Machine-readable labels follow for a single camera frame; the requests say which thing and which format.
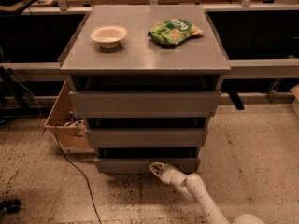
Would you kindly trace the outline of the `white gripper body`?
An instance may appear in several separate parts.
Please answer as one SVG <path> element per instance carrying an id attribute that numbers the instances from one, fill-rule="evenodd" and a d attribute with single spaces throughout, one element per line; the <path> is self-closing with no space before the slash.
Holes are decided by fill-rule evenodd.
<path id="1" fill-rule="evenodd" d="M 187 176 L 172 165 L 165 166 L 160 179 L 168 185 L 184 185 Z"/>

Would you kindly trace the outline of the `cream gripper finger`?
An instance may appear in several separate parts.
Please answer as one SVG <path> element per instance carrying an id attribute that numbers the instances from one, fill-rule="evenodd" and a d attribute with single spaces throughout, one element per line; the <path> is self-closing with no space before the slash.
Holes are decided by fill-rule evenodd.
<path id="1" fill-rule="evenodd" d="M 168 163 L 153 162 L 149 168 L 152 172 L 161 172 L 169 169 L 170 165 Z"/>
<path id="2" fill-rule="evenodd" d="M 151 165 L 149 167 L 149 169 L 155 176 L 161 177 L 161 174 L 162 174 L 162 166 L 161 165 Z"/>

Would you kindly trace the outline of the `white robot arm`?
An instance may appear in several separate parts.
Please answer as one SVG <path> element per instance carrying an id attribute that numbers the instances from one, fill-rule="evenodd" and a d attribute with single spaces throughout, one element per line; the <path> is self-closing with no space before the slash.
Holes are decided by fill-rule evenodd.
<path id="1" fill-rule="evenodd" d="M 149 169 L 162 182 L 175 187 L 187 200 L 199 202 L 207 224 L 265 224 L 252 214 L 240 215 L 233 222 L 229 222 L 209 195 L 203 179 L 198 174 L 186 175 L 173 165 L 161 162 L 153 162 Z"/>

